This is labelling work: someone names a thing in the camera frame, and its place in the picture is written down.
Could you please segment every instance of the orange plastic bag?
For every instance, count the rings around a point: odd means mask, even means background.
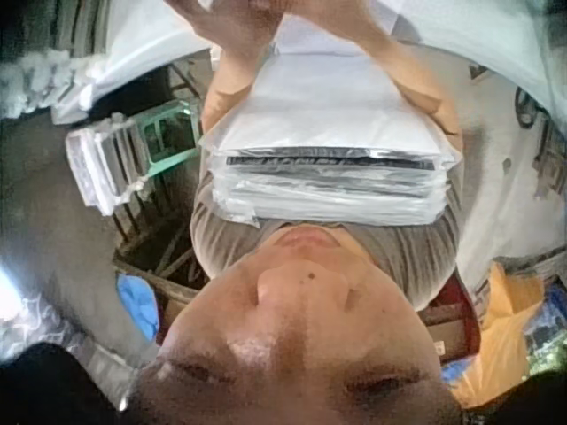
[[[525,323],[543,301],[538,277],[506,276],[499,263],[490,273],[490,302],[480,353],[451,391],[466,408],[481,406],[514,388],[528,373]]]

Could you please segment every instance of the lips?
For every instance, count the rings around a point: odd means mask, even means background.
[[[305,226],[294,228],[277,240],[275,246],[293,247],[298,245],[314,245],[322,248],[337,248],[337,239],[322,228]]]

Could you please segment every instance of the nose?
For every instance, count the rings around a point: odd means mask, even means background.
[[[310,261],[264,271],[257,281],[258,304],[239,332],[246,350],[235,354],[265,371],[301,370],[308,347],[324,339],[331,323],[341,321],[350,290],[343,275]]]

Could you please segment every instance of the plastic packaging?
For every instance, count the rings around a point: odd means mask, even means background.
[[[461,159],[364,57],[272,57],[204,145],[214,211],[250,224],[430,224]]]

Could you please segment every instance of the eye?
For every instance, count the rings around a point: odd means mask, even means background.
[[[215,385],[220,383],[232,383],[232,379],[230,379],[226,375],[218,374],[212,371],[208,367],[203,367],[200,365],[180,365],[180,364],[174,364],[173,366],[179,371],[181,371],[183,374],[188,376],[190,379],[194,381],[198,381],[200,383],[206,383],[209,385]]]
[[[191,378],[200,381],[202,383],[217,383],[219,382],[208,369],[205,369],[201,366],[187,366],[184,367],[183,370],[187,375]]]
[[[355,396],[376,397],[402,387],[404,382],[398,378],[385,378],[378,381],[358,382],[349,385],[348,390]]]

